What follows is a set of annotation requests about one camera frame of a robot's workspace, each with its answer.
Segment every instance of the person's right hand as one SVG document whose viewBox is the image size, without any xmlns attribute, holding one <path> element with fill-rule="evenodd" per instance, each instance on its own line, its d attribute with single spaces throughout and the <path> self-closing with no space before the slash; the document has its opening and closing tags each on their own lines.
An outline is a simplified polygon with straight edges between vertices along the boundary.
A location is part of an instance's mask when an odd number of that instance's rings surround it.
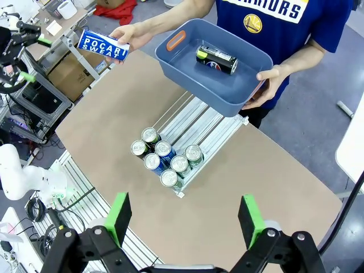
<svg viewBox="0 0 364 273">
<path fill-rule="evenodd" d="M 110 37 L 118 39 L 119 44 L 130 44 L 129 53 L 142 47 L 148 43 L 153 34 L 148 31 L 141 31 L 136 24 L 127 24 L 125 26 L 117 27 L 110 35 Z M 114 61 L 114 64 L 122 64 L 122 61 L 106 57 L 107 61 Z"/>
</svg>

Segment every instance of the blue plastic bin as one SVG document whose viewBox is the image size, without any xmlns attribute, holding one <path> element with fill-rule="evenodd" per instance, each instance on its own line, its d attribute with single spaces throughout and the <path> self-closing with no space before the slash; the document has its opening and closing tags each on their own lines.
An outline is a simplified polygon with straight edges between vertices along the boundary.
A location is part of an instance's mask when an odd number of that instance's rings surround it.
<svg viewBox="0 0 364 273">
<path fill-rule="evenodd" d="M 239 61 L 232 75 L 196 61 L 199 46 L 218 48 Z M 164 75 L 225 117 L 235 116 L 260 88 L 259 71 L 271 69 L 272 59 L 257 47 L 202 19 L 178 28 L 155 50 Z"/>
</svg>

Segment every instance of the person's left hand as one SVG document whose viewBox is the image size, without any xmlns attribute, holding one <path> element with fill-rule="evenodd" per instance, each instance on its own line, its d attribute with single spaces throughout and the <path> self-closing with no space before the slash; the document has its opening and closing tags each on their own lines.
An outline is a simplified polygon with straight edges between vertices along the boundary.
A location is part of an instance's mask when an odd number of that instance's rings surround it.
<svg viewBox="0 0 364 273">
<path fill-rule="evenodd" d="M 268 84 L 264 83 L 263 88 L 253 95 L 253 98 L 244 105 L 242 110 L 260 107 L 266 101 L 274 98 L 278 88 L 288 75 L 287 68 L 283 65 L 274 65 L 271 70 L 259 72 L 257 79 L 259 81 L 267 80 Z"/>
</svg>

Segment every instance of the person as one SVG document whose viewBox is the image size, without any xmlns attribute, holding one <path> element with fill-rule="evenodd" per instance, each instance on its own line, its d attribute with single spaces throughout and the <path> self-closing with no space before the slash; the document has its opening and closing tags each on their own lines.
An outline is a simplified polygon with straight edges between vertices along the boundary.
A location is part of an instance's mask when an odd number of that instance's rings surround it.
<svg viewBox="0 0 364 273">
<path fill-rule="evenodd" d="M 133 51 L 157 34 L 206 16 L 214 2 L 184 0 L 158 16 L 120 26 L 110 36 L 121 44 L 130 43 Z M 353 0 L 216 0 L 217 25 L 267 53 L 274 64 L 257 74 L 267 84 L 239 114 L 248 115 L 250 123 L 259 128 L 288 85 L 289 76 L 314 67 L 327 51 L 336 51 L 352 6 Z"/>
</svg>

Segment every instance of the gray floor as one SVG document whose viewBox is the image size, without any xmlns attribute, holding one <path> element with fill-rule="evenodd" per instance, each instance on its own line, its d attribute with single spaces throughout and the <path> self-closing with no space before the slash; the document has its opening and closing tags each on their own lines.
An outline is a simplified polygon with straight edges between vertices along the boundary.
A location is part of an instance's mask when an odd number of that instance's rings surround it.
<svg viewBox="0 0 364 273">
<path fill-rule="evenodd" d="M 166 10 L 161 0 L 139 3 L 133 12 L 133 22 Z M 215 23 L 216 9 L 213 8 L 206 18 Z M 92 16 L 87 26 L 93 31 L 109 34 L 119 25 L 117 20 Z M 155 47 L 166 35 L 154 37 L 142 50 L 154 56 Z M 357 108 L 364 91 L 363 71 L 364 38 L 345 27 L 337 53 L 328 53 L 315 68 L 293 75 L 277 107 L 264 119 L 261 127 L 265 134 L 335 193 L 346 187 L 350 190 L 354 185 L 348 182 L 348 177 L 335 162 L 335 150 L 350 122 L 349 117 L 337 108 L 336 102 L 343 100 L 352 110 Z M 63 149 L 49 147 L 43 152 L 42 160 L 34 163 L 49 167 Z M 0 196 L 0 216 L 9 205 L 14 206 L 20 214 L 25 202 L 25 199 L 9 202 Z M 364 196 L 359 196 L 339 235 L 323 257 L 327 271 L 339 266 L 341 272 L 354 272 L 363 262 L 363 206 Z"/>
</svg>

